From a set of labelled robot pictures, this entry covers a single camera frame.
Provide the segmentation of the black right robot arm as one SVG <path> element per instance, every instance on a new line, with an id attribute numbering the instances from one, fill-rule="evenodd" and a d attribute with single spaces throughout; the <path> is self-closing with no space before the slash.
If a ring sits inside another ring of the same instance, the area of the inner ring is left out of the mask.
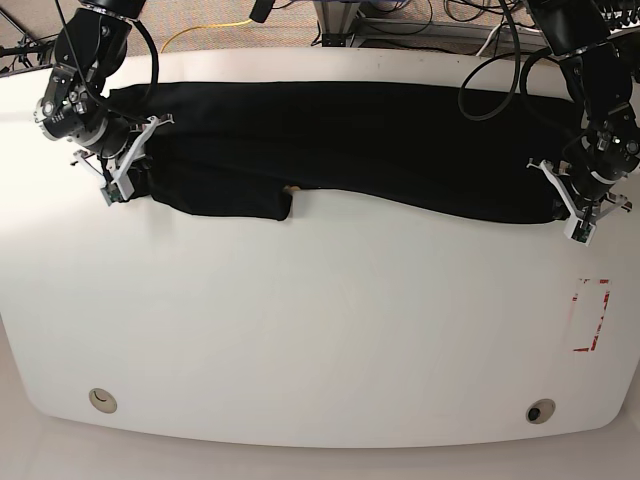
<path id="1" fill-rule="evenodd" d="M 159 53 L 140 21 L 141 1 L 83 1 L 62 30 L 53 67 L 34 117 L 43 134 L 78 146 L 73 155 L 101 181 L 108 200 L 125 202 L 149 190 L 146 144 L 173 118 L 149 110 L 159 84 Z M 120 102 L 102 94 L 108 77 L 122 66 L 127 39 L 137 30 L 151 55 L 151 78 L 142 92 Z"/>

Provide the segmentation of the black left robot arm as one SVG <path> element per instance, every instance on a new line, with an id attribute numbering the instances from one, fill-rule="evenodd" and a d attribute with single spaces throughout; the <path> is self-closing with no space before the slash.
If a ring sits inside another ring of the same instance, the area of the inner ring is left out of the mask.
<path id="1" fill-rule="evenodd" d="M 586 117 L 581 133 L 565 133 L 570 169 L 562 184 L 580 218 L 592 221 L 611 188 L 639 167 L 639 127 L 631 105 L 634 68 L 628 53 L 611 38 L 615 29 L 636 19 L 638 9 L 628 1 L 529 1 L 526 9 L 545 48 L 523 58 L 515 39 L 507 97 L 486 114 L 463 115 L 485 121 L 505 110 L 514 96 L 526 100 L 530 70 L 537 61 L 553 57 Z"/>

